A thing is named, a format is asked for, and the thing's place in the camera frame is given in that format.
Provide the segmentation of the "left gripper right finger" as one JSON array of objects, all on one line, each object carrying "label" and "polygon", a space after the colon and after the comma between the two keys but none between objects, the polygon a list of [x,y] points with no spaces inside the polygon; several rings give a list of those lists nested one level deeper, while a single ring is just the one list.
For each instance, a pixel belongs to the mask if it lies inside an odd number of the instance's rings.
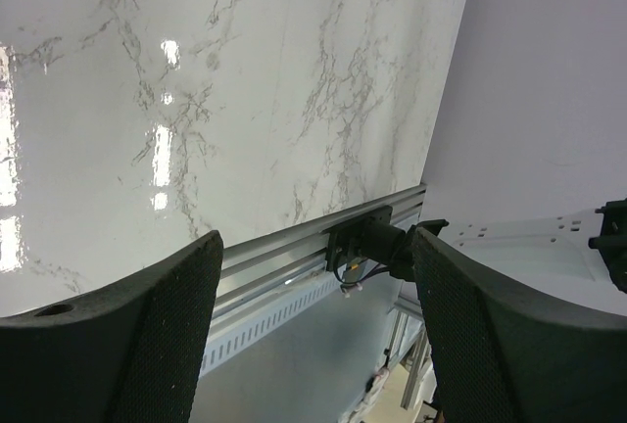
[{"label": "left gripper right finger", "polygon": [[422,227],[412,255],[446,421],[625,421],[624,316],[540,292]]}]

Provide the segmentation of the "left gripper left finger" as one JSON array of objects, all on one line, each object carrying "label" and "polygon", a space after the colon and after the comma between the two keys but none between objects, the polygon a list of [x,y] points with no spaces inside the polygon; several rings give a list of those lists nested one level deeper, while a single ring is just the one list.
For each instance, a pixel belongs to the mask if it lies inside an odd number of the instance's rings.
[{"label": "left gripper left finger", "polygon": [[223,252],[211,231],[110,285],[2,318],[2,421],[188,421]]}]

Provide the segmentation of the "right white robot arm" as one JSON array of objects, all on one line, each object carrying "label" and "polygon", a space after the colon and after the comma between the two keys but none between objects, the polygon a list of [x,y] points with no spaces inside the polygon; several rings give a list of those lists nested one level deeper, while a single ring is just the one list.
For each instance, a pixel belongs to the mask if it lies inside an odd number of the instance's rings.
[{"label": "right white robot arm", "polygon": [[539,219],[422,221],[467,257],[536,290],[591,308],[626,307],[626,202]]}]

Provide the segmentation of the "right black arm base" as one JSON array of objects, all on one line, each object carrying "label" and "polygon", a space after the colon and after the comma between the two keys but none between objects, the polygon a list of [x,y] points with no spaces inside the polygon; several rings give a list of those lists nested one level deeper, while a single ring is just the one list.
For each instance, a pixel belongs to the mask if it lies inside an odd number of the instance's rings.
[{"label": "right black arm base", "polygon": [[383,206],[341,222],[328,230],[325,270],[343,293],[360,289],[379,274],[411,280],[410,234],[392,224],[393,208]]}]

